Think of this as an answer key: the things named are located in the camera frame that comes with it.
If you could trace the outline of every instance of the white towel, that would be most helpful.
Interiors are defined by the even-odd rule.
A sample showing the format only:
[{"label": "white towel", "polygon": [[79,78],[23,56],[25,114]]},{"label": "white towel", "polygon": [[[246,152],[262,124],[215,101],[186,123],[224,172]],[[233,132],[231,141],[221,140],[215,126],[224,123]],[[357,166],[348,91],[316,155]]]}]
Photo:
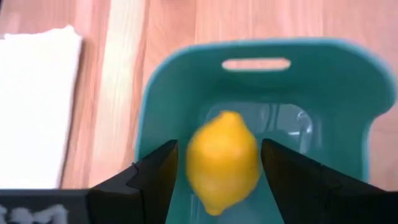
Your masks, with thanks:
[{"label": "white towel", "polygon": [[0,189],[59,187],[82,38],[71,26],[0,40]]}]

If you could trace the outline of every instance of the wooden floor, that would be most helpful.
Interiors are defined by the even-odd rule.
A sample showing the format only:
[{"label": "wooden floor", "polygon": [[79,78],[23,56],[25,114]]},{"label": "wooden floor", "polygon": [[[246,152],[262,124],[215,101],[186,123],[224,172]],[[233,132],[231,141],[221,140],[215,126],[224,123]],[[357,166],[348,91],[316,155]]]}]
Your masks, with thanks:
[{"label": "wooden floor", "polygon": [[[0,32],[40,32],[70,23],[86,38],[66,188],[97,184],[128,166],[142,90],[155,67],[178,48],[236,39],[342,37],[377,53],[398,73],[396,0],[135,0],[126,6],[118,3],[124,0],[3,1]],[[117,45],[115,33],[131,38]],[[123,47],[114,57],[132,60],[118,64],[129,67],[130,75],[103,66],[111,60],[104,56],[111,39]],[[115,128],[107,139],[107,130]],[[376,120],[370,145],[371,182],[398,190],[398,107]]]}]

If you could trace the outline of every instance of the lemon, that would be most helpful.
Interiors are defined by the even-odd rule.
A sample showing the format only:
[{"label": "lemon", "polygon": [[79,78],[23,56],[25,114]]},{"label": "lemon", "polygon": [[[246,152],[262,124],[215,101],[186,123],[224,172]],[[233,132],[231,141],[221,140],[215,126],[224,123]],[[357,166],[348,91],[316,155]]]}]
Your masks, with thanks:
[{"label": "lemon", "polygon": [[244,200],[261,174],[256,139],[233,111],[222,111],[193,135],[186,162],[188,181],[213,216]]}]

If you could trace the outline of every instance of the bin handle hole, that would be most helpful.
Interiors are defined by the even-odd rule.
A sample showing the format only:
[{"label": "bin handle hole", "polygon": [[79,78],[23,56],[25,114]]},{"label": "bin handle hole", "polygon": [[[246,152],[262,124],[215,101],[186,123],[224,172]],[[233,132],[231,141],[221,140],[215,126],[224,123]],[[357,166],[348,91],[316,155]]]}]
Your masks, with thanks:
[{"label": "bin handle hole", "polygon": [[230,71],[283,71],[290,67],[286,58],[232,58],[222,63],[224,69]]}]

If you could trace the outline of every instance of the teal plastic bin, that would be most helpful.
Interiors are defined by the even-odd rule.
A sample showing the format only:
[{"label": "teal plastic bin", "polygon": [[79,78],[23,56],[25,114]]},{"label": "teal plastic bin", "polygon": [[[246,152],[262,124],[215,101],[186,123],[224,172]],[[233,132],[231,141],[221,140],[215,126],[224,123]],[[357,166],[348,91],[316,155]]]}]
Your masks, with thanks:
[{"label": "teal plastic bin", "polygon": [[[231,58],[291,61],[278,71],[231,71]],[[256,136],[271,138],[357,179],[368,179],[372,121],[396,100],[394,76],[376,57],[335,39],[289,39],[194,45],[171,55],[146,88],[136,160],[178,139],[179,164],[167,223],[283,223],[262,174],[255,191],[212,217],[185,177],[193,133],[221,110],[241,113]]]}]

